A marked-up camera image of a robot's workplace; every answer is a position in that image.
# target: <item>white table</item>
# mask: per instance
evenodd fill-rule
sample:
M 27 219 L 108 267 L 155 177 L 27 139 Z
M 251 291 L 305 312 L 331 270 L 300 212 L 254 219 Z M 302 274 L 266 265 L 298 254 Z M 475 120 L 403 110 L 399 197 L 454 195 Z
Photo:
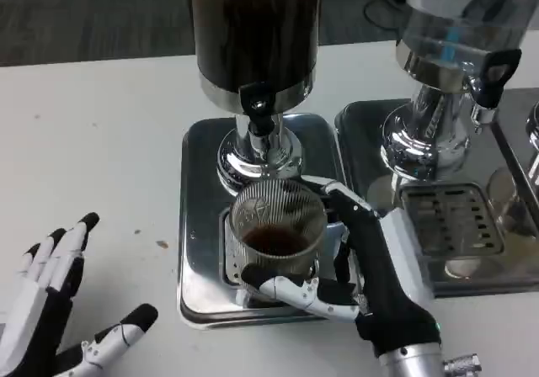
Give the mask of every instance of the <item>white table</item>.
M 539 87 L 534 44 L 538 32 L 526 38 L 511 87 Z M 321 48 L 314 92 L 296 111 L 333 123 L 354 100 L 409 97 L 414 82 L 393 54 L 392 42 Z M 182 138 L 195 121 L 225 115 L 198 81 L 193 56 L 0 69 L 0 291 L 8 291 L 29 245 L 95 210 L 102 220 L 88 245 L 67 344 L 143 301 L 160 312 L 106 375 L 378 376 L 370 345 L 353 327 L 320 321 L 201 332 L 180 320 Z M 0 297 L 1 321 L 8 300 Z M 446 357 L 478 352 L 488 377 L 536 374 L 538 313 L 536 293 L 435 305 Z

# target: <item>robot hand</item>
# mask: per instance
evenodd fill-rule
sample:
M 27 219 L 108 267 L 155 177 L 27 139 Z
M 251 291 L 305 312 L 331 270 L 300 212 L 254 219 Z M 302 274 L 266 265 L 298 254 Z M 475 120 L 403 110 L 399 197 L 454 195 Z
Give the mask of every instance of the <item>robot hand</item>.
M 408 234 L 403 232 L 407 227 L 404 213 L 397 209 L 382 219 L 340 182 L 310 176 L 303 176 L 301 181 L 327 195 L 330 206 L 348 228 L 347 241 L 335 258 L 338 280 L 304 280 L 250 264 L 242 271 L 243 281 L 314 315 L 353 322 L 360 336 L 372 343 L 384 375 L 448 377 L 478 372 L 477 356 L 445 364 L 442 361 L 440 331 L 426 309 L 432 292 L 420 275 L 414 242 L 402 243 L 407 238 L 404 234 Z M 354 285 L 349 283 L 347 272 L 351 252 L 364 279 L 366 313 L 352 296 Z
M 71 230 L 58 229 L 23 255 L 22 287 L 0 338 L 0 377 L 90 377 L 103 371 L 135 344 L 157 319 L 140 305 L 94 336 L 56 353 L 83 277 L 82 252 L 98 223 L 85 215 Z

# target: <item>brown liquid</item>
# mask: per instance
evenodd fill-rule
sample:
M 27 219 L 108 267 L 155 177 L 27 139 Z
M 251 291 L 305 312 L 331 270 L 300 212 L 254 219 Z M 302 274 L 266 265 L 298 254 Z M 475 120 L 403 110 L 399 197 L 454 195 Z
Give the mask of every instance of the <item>brown liquid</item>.
M 309 241 L 297 231 L 282 226 L 263 226 L 251 230 L 243 241 L 251 248 L 276 257 L 294 255 L 309 247 Z
M 236 93 L 269 82 L 275 91 L 314 68 L 319 0 L 193 0 L 196 55 L 202 74 Z

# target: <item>cup rim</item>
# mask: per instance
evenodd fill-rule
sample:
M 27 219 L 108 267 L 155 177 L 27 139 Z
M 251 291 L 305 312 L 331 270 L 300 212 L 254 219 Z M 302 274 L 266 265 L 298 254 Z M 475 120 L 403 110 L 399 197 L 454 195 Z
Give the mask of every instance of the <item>cup rim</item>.
M 234 206 L 234 204 L 236 203 L 236 200 L 234 200 L 232 202 L 232 204 L 230 205 L 230 210 L 228 211 L 228 225 L 230 226 L 230 231 L 232 232 L 232 236 L 234 237 L 234 239 L 242 246 L 244 247 L 245 249 L 247 249 L 248 251 L 251 251 L 251 252 L 255 252 L 257 255 L 259 255 L 260 257 L 262 258 L 268 258 L 268 259 L 276 259 L 276 260 L 279 260 L 279 259 L 282 259 L 282 260 L 286 260 L 286 259 L 294 259 L 294 258 L 298 258 L 298 257 L 301 257 L 307 253 L 310 253 L 311 251 L 314 251 L 315 249 L 318 248 L 318 246 L 320 245 L 320 243 L 323 241 L 323 235 L 325 233 L 325 231 L 327 230 L 328 228 L 328 217 L 326 216 L 326 210 L 325 210 L 325 207 L 323 205 L 323 202 L 322 202 L 322 199 L 320 199 L 320 196 L 318 196 L 317 194 L 315 194 L 313 191 L 311 191 L 310 188 L 308 188 L 307 186 L 303 185 L 302 183 L 299 183 L 297 181 L 294 181 L 292 179 L 265 179 L 263 181 L 257 181 L 257 182 L 275 182 L 275 181 L 278 181 L 278 182 L 288 182 L 288 183 L 294 183 L 296 184 L 297 186 L 299 186 L 300 189 L 302 189 L 304 192 L 306 192 L 307 194 L 310 194 L 314 200 L 316 200 L 317 202 L 317 205 L 320 206 L 320 208 L 322 209 L 322 212 L 324 213 L 324 220 L 323 220 L 323 225 L 322 225 L 322 230 L 320 231 L 320 234 L 318 235 L 318 237 L 316 238 L 316 241 L 309 245 L 309 247 L 305 248 L 304 250 L 300 251 L 300 252 L 296 252 L 296 253 L 292 253 L 291 255 L 285 255 L 285 256 L 282 256 L 282 255 L 270 255 L 268 253 L 265 253 L 265 252 L 261 252 L 259 251 L 258 249 L 254 249 L 253 247 L 247 245 L 243 239 L 241 237 L 239 237 L 237 235 L 237 230 L 236 230 L 236 227 L 234 226 L 233 222 L 232 222 L 232 207 Z M 237 197 L 240 196 L 240 194 L 243 193 L 243 191 L 247 190 L 248 188 L 251 188 L 252 185 L 249 185 L 247 186 L 247 188 L 245 188 L 244 190 L 242 190 L 238 195 Z

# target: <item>gray carpet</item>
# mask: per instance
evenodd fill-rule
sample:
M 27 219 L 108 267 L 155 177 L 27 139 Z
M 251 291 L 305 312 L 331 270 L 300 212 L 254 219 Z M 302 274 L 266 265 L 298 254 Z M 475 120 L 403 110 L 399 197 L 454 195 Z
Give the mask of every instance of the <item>gray carpet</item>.
M 323 0 L 321 44 L 393 39 L 368 1 Z M 393 15 L 370 8 L 382 26 Z M 188 0 L 0 0 L 0 65 L 193 54 L 191 25 Z

